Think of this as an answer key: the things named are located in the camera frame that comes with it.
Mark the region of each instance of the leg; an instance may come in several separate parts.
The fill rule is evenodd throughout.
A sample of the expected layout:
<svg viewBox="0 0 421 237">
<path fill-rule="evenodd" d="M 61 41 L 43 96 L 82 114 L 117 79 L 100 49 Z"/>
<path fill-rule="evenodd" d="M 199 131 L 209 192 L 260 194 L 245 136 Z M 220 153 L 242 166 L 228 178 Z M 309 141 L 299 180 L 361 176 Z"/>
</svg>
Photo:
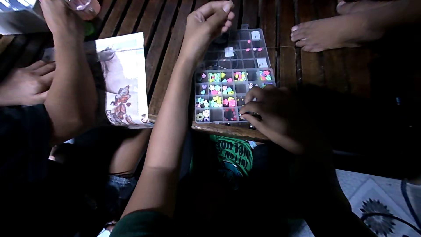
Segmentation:
<svg viewBox="0 0 421 237">
<path fill-rule="evenodd" d="M 142 129 L 133 137 L 127 138 L 121 143 L 114 153 L 109 165 L 110 174 L 129 174 L 136 169 L 138 160 L 146 151 L 152 129 Z"/>
<path fill-rule="evenodd" d="M 346 2 L 339 0 L 336 10 L 341 15 L 352 14 L 361 11 L 372 10 L 393 4 L 394 0 L 390 1 L 376 1 L 376 0 L 360 0 L 354 2 Z"/>
<path fill-rule="evenodd" d="M 380 39 L 390 28 L 419 21 L 421 1 L 398 0 L 383 7 L 294 26 L 291 40 L 304 51 L 358 47 Z"/>
</svg>

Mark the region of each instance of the bare foot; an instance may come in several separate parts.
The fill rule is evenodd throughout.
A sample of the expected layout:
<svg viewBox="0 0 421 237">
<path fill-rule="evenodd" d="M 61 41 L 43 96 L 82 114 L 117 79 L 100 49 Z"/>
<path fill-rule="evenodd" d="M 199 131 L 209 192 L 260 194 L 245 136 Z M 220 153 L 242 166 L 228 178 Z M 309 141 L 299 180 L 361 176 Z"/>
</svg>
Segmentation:
<svg viewBox="0 0 421 237">
<path fill-rule="evenodd" d="M 340 1 L 336 6 L 336 10 L 341 15 L 352 14 L 356 12 L 372 10 L 375 8 L 384 7 L 393 4 L 393 1 L 371 1 L 371 0 L 360 0 L 356 2 L 345 2 Z"/>
<path fill-rule="evenodd" d="M 384 32 L 370 28 L 363 13 L 335 16 L 292 27 L 291 40 L 304 51 L 359 47 L 360 43 L 380 39 Z"/>
</svg>

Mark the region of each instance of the hand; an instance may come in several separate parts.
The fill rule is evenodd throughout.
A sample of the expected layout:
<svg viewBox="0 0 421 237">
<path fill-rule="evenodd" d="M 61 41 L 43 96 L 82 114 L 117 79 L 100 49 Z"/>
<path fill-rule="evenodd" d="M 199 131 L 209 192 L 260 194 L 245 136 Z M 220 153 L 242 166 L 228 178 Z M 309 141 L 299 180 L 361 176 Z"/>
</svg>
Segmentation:
<svg viewBox="0 0 421 237">
<path fill-rule="evenodd" d="M 45 21 L 53 36 L 63 40 L 77 39 L 83 42 L 83 20 L 63 0 L 42 0 Z"/>
<path fill-rule="evenodd" d="M 211 41 L 231 27 L 233 7 L 232 1 L 209 2 L 190 13 L 180 57 L 194 61 L 203 57 Z"/>
<path fill-rule="evenodd" d="M 245 96 L 245 103 L 239 111 L 240 117 L 284 149 L 298 155 L 331 152 L 329 144 L 288 89 L 255 86 Z M 258 113 L 261 119 L 246 112 Z"/>
<path fill-rule="evenodd" d="M 38 61 L 12 71 L 0 83 L 0 106 L 44 103 L 55 69 L 55 63 Z"/>
</svg>

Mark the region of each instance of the fingernail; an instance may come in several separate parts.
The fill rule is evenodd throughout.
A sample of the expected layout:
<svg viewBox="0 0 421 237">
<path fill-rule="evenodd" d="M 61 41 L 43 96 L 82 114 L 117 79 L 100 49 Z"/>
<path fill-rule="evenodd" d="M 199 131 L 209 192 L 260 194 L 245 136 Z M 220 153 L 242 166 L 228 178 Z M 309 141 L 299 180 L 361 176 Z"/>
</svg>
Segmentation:
<svg viewBox="0 0 421 237">
<path fill-rule="evenodd" d="M 222 8 L 225 12 L 229 12 L 231 10 L 231 4 L 227 3 L 224 5 L 224 7 Z"/>
</svg>

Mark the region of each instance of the plastic container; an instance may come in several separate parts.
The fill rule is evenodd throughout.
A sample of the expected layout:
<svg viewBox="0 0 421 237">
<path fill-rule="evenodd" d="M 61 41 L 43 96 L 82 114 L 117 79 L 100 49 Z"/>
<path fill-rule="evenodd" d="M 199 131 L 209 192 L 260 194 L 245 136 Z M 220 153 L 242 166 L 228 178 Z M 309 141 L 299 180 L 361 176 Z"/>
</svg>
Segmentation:
<svg viewBox="0 0 421 237">
<path fill-rule="evenodd" d="M 83 20 L 90 21 L 98 15 L 101 6 L 98 0 L 64 0 Z"/>
<path fill-rule="evenodd" d="M 216 124 L 246 122 L 238 116 L 245 104 L 245 95 L 254 86 L 275 86 L 273 75 L 271 68 L 196 72 L 195 121 Z"/>
<path fill-rule="evenodd" d="M 242 123 L 238 111 L 253 87 L 276 86 L 262 29 L 230 31 L 215 39 L 196 69 L 195 121 Z"/>
</svg>

